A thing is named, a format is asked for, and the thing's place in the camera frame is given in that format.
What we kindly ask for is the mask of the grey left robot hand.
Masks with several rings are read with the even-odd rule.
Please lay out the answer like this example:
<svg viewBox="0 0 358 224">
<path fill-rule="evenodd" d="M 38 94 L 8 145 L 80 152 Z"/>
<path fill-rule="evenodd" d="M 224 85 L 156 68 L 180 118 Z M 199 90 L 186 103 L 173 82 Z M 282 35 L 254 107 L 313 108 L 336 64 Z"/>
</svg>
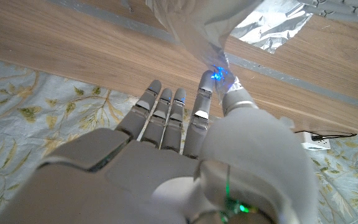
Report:
<svg viewBox="0 0 358 224">
<path fill-rule="evenodd" d="M 306 12 L 331 20 L 358 22 L 358 0 L 298 0 Z"/>
</svg>

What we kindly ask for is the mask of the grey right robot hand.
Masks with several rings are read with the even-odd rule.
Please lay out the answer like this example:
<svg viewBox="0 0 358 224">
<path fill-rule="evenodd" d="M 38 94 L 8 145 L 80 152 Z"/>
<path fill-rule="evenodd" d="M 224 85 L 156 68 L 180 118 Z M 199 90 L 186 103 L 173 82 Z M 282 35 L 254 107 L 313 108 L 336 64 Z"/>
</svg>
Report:
<svg viewBox="0 0 358 224">
<path fill-rule="evenodd" d="M 115 129 L 41 160 L 0 223 L 315 223 L 318 183 L 298 137 L 233 74 L 186 93 L 154 80 Z"/>
</svg>

